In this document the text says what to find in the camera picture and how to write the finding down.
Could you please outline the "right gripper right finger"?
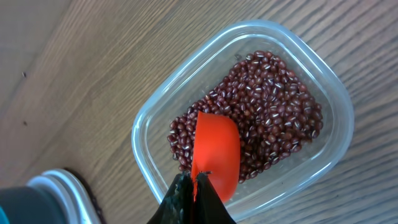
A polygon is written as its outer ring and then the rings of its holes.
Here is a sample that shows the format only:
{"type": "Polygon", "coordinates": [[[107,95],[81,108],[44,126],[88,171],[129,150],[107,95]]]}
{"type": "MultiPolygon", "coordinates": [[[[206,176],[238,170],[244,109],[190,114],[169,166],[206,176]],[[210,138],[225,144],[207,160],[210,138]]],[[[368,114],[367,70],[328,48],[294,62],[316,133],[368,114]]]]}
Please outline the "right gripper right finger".
{"type": "Polygon", "coordinates": [[[227,212],[206,173],[199,173],[196,178],[193,221],[197,224],[236,224],[227,212]]]}

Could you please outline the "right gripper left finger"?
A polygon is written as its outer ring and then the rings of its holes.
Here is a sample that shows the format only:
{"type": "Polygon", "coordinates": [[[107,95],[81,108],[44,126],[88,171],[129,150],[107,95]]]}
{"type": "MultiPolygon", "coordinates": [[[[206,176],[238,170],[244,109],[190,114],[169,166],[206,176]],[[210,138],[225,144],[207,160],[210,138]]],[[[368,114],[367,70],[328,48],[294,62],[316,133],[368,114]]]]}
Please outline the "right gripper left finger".
{"type": "Polygon", "coordinates": [[[186,172],[177,174],[157,211],[147,224],[192,223],[193,181],[186,172]]]}

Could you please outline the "red scoop with blue handle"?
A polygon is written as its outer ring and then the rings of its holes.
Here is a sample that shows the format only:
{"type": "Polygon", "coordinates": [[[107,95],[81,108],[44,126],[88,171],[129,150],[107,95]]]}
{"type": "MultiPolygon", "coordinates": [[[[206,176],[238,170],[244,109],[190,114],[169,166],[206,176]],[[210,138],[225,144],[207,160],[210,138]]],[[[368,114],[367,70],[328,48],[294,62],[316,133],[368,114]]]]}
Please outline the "red scoop with blue handle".
{"type": "Polygon", "coordinates": [[[198,113],[193,147],[191,178],[198,185],[200,173],[208,178],[222,202],[235,193],[241,159],[237,125],[227,116],[198,113]]]}

